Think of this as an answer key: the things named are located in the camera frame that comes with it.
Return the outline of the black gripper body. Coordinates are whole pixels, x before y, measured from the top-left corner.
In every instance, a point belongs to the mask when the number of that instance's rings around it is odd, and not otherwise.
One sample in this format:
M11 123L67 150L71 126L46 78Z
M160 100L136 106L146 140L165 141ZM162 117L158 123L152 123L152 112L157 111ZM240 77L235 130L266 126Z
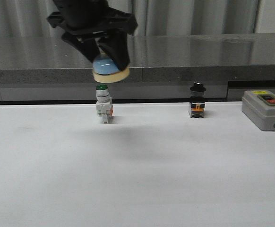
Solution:
M120 30L133 34L135 15L109 7L106 0L55 0L57 11L47 17L52 28L60 27L72 35L88 35Z

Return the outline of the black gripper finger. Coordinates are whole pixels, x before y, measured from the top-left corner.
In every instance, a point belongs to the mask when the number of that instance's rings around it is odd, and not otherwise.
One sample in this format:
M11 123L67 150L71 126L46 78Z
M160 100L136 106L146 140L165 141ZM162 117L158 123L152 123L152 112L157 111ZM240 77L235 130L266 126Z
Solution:
M125 70L128 67L130 59L125 32L112 30L98 40L98 45L119 70Z
M79 41L75 35L65 32L61 39L77 49L83 56L85 56L91 63L99 55L99 49L95 39L89 39L86 41Z

